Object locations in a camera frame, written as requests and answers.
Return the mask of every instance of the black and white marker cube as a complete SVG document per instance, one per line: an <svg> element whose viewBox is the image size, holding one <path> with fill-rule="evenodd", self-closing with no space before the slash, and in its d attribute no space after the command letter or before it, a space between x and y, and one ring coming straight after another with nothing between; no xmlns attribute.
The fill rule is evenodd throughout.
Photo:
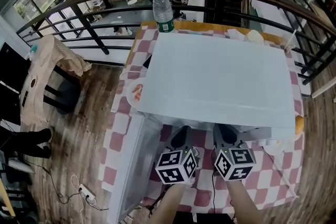
<svg viewBox="0 0 336 224"><path fill-rule="evenodd" d="M245 179L256 164L253 150L229 148L220 150L215 167L225 181Z"/></svg>
<svg viewBox="0 0 336 224"><path fill-rule="evenodd" d="M192 149L161 154L155 168L163 184L189 183L197 163Z"/></svg>

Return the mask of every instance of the window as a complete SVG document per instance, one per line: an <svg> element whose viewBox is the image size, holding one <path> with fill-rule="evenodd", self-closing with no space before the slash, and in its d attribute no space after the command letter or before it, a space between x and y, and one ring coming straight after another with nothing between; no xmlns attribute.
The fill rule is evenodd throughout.
<svg viewBox="0 0 336 224"><path fill-rule="evenodd" d="M30 21L34 19L36 16L39 14L45 12L49 7L51 7L55 3L55 0L18 0L14 4L14 8L16 11L20 14L20 16L25 20L25 21ZM81 3L78 5L79 8L82 10L84 13L88 9L88 5L86 3ZM60 12L57 12L55 14L52 14L49 16L49 22L55 23L60 20L69 18L71 16L74 16L74 12L72 11L71 8L66 8ZM47 26L49 23L47 21L44 21L42 25L39 26L39 28L42 28L44 26ZM76 28L76 27L82 27L83 25L79 22L65 22L65 23L60 23L57 24L54 27L46 28L40 33L42 35L48 35L52 34L58 31L63 31L63 30L69 30L71 28ZM63 35L60 34L61 39L63 38L76 38L76 36L79 34L78 31L74 32L69 32L69 33L64 33Z"/></svg>

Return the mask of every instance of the plate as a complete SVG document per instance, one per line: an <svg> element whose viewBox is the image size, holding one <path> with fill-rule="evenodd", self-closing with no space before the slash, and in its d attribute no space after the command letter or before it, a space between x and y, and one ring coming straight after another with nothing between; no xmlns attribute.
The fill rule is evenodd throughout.
<svg viewBox="0 0 336 224"><path fill-rule="evenodd" d="M284 151L286 146L286 141L278 140L275 145L264 146L264 150L267 154L276 156L279 155L282 151Z"/></svg>
<svg viewBox="0 0 336 224"><path fill-rule="evenodd" d="M133 80L127 87L126 99L129 104L134 108L138 107L144 81L145 78L137 78Z"/></svg>

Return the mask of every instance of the green bottle label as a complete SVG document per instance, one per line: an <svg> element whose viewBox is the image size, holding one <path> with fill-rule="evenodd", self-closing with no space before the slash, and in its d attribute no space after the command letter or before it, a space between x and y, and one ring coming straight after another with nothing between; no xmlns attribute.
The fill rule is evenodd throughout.
<svg viewBox="0 0 336 224"><path fill-rule="evenodd" d="M163 32L163 33L171 32L171 31L174 30L174 18L172 18L171 20L169 20L166 23L156 22L156 26L157 26L159 32Z"/></svg>

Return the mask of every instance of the black phone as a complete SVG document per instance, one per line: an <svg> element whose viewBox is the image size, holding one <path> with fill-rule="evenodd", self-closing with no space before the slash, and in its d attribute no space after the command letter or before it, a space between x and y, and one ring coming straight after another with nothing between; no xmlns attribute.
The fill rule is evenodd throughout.
<svg viewBox="0 0 336 224"><path fill-rule="evenodd" d="M147 69L148 69L149 64L150 64L150 62L151 62L151 59L152 59L152 55L150 55L150 56L148 57L148 59L143 63L143 66L146 67Z"/></svg>

